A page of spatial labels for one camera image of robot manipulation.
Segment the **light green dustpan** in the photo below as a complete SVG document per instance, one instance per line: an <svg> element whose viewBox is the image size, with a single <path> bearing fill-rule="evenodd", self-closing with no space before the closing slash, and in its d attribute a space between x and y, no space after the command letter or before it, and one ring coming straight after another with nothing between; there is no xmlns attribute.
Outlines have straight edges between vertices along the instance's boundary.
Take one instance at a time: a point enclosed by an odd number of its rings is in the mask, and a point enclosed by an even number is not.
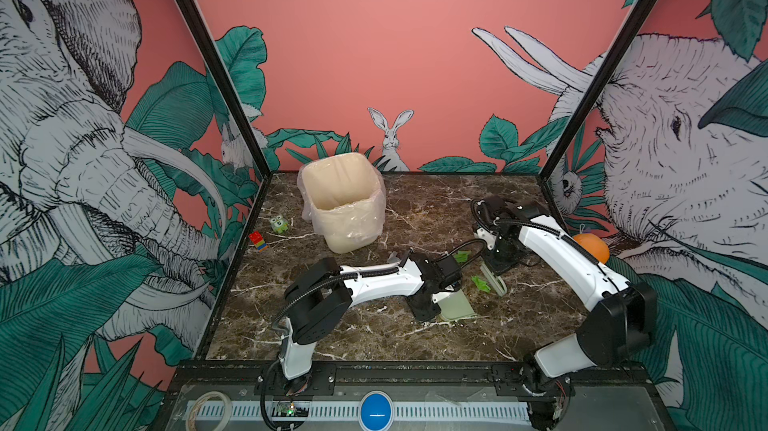
<svg viewBox="0 0 768 431"><path fill-rule="evenodd" d="M440 319L445 322L472 319L477 313L462 290L441 292L434 296L433 301L440 310Z"/></svg>

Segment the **beige trash bin with liner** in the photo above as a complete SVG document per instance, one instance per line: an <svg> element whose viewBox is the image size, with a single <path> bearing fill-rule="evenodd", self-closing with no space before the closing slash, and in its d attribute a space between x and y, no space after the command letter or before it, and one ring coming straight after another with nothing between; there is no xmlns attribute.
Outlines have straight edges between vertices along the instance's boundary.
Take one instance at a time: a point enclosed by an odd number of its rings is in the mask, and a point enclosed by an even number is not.
<svg viewBox="0 0 768 431"><path fill-rule="evenodd" d="M355 251L383 232L386 188L365 155L350 152L305 164L297 185L304 202L302 218L332 252Z"/></svg>

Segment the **light green hand brush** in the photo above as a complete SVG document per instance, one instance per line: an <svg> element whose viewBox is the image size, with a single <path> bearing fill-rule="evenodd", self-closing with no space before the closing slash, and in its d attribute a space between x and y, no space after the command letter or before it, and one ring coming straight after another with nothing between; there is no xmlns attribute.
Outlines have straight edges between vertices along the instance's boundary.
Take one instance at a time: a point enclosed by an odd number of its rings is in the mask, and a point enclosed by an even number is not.
<svg viewBox="0 0 768 431"><path fill-rule="evenodd" d="M498 296L504 296L508 293L508 288L504 280L497 276L488 266L485 262L483 262L480 265L480 269L483 272L483 275L485 276L486 280L488 281L490 287L493 289L493 291Z"/></svg>

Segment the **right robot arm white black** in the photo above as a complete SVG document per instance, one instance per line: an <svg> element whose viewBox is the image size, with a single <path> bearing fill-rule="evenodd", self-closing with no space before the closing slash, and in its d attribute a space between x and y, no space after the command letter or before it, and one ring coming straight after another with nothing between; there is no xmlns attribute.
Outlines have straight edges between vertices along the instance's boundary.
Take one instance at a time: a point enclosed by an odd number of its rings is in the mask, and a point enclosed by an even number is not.
<svg viewBox="0 0 768 431"><path fill-rule="evenodd" d="M473 200L475 236L486 242L490 272L505 272L530 251L570 286L588 314L571 335L528 355L520 376L533 389L563 375L620 364L648 348L657 321L657 292L633 284L579 244L538 204L500 196Z"/></svg>

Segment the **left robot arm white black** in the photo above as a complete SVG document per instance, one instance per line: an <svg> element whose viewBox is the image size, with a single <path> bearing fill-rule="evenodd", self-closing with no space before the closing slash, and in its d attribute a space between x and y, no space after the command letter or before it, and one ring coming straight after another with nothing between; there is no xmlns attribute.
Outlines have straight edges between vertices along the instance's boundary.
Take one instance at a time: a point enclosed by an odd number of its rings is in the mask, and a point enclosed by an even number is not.
<svg viewBox="0 0 768 431"><path fill-rule="evenodd" d="M427 322L441 313L439 301L460 289L462 264L454 256L429 258L409 250L384 264L340 265L323 258L303 271L284 293L285 305L273 318L281 337L278 361L289 381L310 373L316 343L330 334L348 309L390 297L403 297L414 318Z"/></svg>

